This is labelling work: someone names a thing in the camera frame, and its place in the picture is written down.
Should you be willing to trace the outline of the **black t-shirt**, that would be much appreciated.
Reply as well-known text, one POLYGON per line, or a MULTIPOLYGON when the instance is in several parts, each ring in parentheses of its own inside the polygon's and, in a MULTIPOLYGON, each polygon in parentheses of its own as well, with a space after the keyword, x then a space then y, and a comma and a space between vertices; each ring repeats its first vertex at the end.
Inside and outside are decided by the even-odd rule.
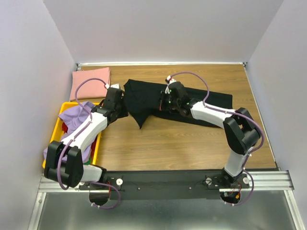
POLYGON ((166 85, 129 79, 124 84, 125 105, 139 128, 142 128, 146 119, 153 115, 161 119, 204 127, 217 127, 208 121, 192 118, 187 103, 200 102, 206 91, 194 88, 185 88, 186 96, 176 97, 165 94, 166 85))

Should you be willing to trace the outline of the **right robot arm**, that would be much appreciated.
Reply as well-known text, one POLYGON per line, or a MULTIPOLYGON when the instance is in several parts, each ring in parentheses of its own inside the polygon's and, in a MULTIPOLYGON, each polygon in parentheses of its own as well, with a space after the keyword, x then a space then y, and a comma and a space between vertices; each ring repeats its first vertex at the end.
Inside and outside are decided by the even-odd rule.
POLYGON ((161 92, 161 110, 177 112, 188 119, 205 121, 224 130, 231 150, 222 169, 220 180, 224 187, 237 184, 252 152, 264 144, 264 132, 245 108, 225 109, 203 100, 189 97, 179 81, 166 79, 166 89, 161 92))

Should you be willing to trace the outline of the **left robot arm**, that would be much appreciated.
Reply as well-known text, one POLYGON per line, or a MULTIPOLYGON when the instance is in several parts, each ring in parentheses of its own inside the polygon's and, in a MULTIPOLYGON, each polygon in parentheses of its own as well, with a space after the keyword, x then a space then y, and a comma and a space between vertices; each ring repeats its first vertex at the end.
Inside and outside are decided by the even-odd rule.
POLYGON ((107 183, 106 169, 83 163, 82 154, 90 142, 119 118, 127 117, 123 90, 112 85, 106 98, 95 106, 86 120, 61 141, 52 141, 47 148, 44 177, 58 182, 62 189, 90 183, 102 189, 107 183))

